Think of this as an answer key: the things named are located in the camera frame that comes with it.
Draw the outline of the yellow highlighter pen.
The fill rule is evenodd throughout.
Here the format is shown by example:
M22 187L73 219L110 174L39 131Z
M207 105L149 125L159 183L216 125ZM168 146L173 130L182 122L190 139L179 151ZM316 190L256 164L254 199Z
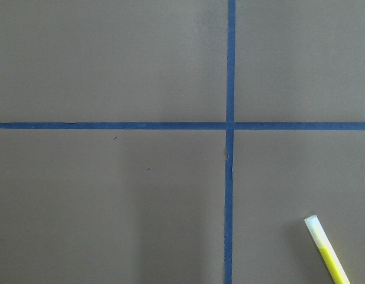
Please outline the yellow highlighter pen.
M350 284L350 281L336 255L323 226L318 217L312 215L304 219L304 222L318 248L322 259L336 284Z

